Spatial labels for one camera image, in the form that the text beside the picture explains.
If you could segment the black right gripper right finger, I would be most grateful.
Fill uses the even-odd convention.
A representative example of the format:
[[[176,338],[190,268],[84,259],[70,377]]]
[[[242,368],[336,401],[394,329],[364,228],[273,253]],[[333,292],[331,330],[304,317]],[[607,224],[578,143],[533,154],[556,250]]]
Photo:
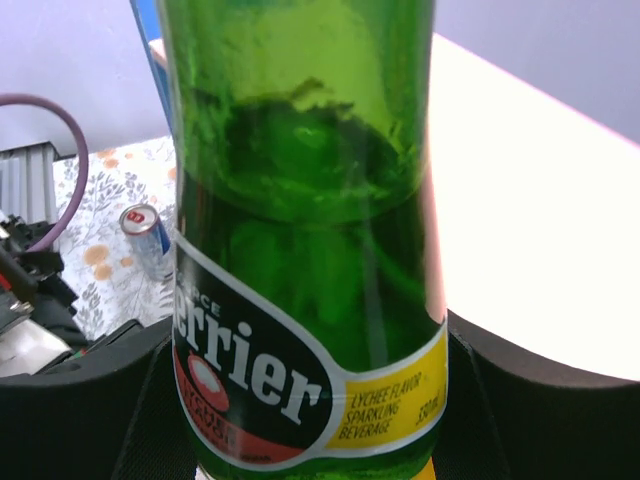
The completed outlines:
[[[439,479],[639,476],[639,384],[547,359],[456,314]]]

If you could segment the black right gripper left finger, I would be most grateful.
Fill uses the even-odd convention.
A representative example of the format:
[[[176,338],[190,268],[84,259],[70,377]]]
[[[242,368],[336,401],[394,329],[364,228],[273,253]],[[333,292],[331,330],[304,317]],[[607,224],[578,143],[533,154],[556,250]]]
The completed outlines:
[[[192,479],[164,319],[1,381],[4,479]]]

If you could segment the green Perrier bottle yellow label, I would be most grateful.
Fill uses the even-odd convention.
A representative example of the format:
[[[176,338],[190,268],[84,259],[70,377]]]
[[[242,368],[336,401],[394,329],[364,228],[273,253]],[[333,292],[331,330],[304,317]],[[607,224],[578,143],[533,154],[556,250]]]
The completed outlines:
[[[172,360],[211,479],[413,479],[447,404],[431,1],[162,1]]]

